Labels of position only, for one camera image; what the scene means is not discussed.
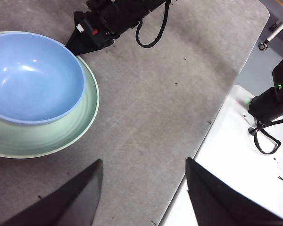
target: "wheel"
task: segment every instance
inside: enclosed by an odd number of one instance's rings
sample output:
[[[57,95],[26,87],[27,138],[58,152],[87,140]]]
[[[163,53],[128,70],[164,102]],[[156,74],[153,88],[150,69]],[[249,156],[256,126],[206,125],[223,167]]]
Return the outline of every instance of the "wheel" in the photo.
[[[261,51],[267,50],[267,48],[268,48],[268,46],[267,46],[266,43],[261,43],[261,44],[259,45],[259,49],[260,49]]]
[[[270,30],[271,32],[273,32],[277,27],[278,27],[277,24],[273,24],[273,25],[271,25],[271,26],[269,27],[269,30]]]

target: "plate rim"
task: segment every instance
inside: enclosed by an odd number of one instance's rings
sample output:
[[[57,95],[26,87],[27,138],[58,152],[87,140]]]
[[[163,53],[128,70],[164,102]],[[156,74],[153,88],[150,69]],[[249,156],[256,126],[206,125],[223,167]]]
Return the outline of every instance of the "plate rim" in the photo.
[[[19,31],[4,31],[4,32],[0,32],[0,34],[3,34],[3,33],[8,33],[8,32],[19,32]],[[73,139],[72,141],[68,142],[67,144],[63,145],[62,147],[60,148],[57,148],[57,149],[54,149],[52,151],[49,151],[49,152],[45,152],[45,153],[42,153],[42,154],[35,154],[35,155],[8,155],[8,154],[1,154],[0,153],[0,157],[4,157],[4,158],[10,158],[10,159],[31,159],[31,158],[37,158],[37,157],[42,157],[42,156],[46,156],[46,155],[50,155],[50,154],[53,154],[53,153],[56,153],[58,151],[61,151],[67,147],[69,147],[70,145],[72,145],[73,143],[75,143],[78,139],[80,139],[86,132],[87,130],[90,128],[90,126],[93,124],[96,116],[97,116],[97,113],[98,113],[98,110],[99,110],[99,105],[100,105],[100,92],[99,92],[99,86],[98,86],[98,83],[94,77],[94,74],[93,72],[91,71],[90,67],[86,64],[86,62],[80,57],[80,56],[77,56],[77,58],[80,60],[80,62],[83,63],[83,65],[87,68],[87,70],[89,71],[90,75],[92,76],[92,79],[95,83],[95,87],[96,87],[96,93],[97,93],[97,103],[96,103],[96,108],[95,108],[95,111],[94,111],[94,114],[93,114],[93,117],[92,119],[90,120],[89,124],[87,125],[87,127],[80,133],[79,136],[77,136],[75,139]]]

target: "bowl rim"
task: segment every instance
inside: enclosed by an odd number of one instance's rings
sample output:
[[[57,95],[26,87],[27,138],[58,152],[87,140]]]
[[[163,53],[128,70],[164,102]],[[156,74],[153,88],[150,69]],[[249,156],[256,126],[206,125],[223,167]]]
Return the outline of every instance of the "bowl rim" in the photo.
[[[14,123],[19,123],[19,124],[30,124],[30,125],[35,125],[35,124],[46,124],[46,123],[49,123],[49,122],[52,122],[52,121],[55,121],[55,120],[58,120],[62,117],[64,117],[65,115],[69,114],[79,103],[80,101],[82,100],[83,98],[83,95],[84,95],[84,92],[85,92],[85,86],[86,86],[86,81],[85,81],[85,75],[84,75],[84,70],[83,70],[83,67],[82,65],[80,64],[78,58],[69,50],[65,47],[65,45],[63,45],[62,43],[52,39],[52,38],[49,38],[49,37],[46,37],[44,35],[41,35],[41,34],[36,34],[36,33],[31,33],[31,32],[9,32],[9,33],[0,33],[0,37],[2,36],[11,36],[11,35],[17,35],[17,34],[25,34],[25,35],[29,35],[29,36],[37,36],[37,37],[41,37],[41,38],[44,38],[44,39],[47,39],[51,42],[54,42],[56,44],[58,44],[59,46],[61,46],[63,48],[63,50],[66,50],[66,52],[71,56],[72,59],[74,59],[77,63],[77,65],[79,66],[80,68],[80,76],[83,77],[83,89],[82,89],[82,92],[80,94],[80,97],[78,98],[78,100],[76,101],[76,103],[71,107],[69,108],[66,112],[58,115],[58,116],[55,116],[53,118],[50,118],[50,119],[45,119],[45,120],[36,120],[36,121],[29,121],[29,120],[20,120],[20,119],[14,119],[14,118],[11,118],[11,117],[7,117],[5,115],[2,115],[0,114],[0,118],[1,119],[4,119],[6,121],[9,121],[9,122],[14,122]]]

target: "white pole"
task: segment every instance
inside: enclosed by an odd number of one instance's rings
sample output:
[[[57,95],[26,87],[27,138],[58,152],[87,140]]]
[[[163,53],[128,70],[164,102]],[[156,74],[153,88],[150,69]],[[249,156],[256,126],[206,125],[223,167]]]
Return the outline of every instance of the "white pole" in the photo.
[[[267,42],[271,41],[281,30],[283,29],[283,23],[275,29],[275,31],[266,39]]]

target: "plate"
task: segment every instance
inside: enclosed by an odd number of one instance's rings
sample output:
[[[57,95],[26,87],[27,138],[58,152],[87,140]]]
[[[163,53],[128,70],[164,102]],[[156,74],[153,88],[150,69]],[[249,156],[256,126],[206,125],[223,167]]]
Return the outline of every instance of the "plate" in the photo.
[[[92,125],[100,96],[95,77],[78,56],[85,75],[85,92],[76,108],[45,125],[21,125],[0,119],[0,157],[35,158],[60,151],[77,141]]]

